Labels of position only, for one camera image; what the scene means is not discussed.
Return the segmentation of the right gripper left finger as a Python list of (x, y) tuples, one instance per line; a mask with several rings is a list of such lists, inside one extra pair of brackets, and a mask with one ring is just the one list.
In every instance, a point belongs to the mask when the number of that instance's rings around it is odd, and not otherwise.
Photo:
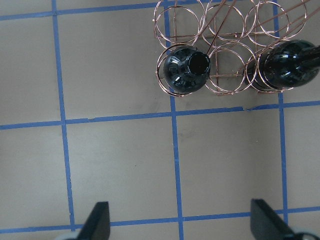
[(77, 240), (108, 240), (111, 234), (109, 203), (97, 202), (88, 216)]

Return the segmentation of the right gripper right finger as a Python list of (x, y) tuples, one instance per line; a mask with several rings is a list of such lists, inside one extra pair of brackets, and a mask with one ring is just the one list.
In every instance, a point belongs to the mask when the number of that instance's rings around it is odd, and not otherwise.
[(255, 240), (294, 240), (293, 230), (263, 199), (250, 201), (250, 231)]

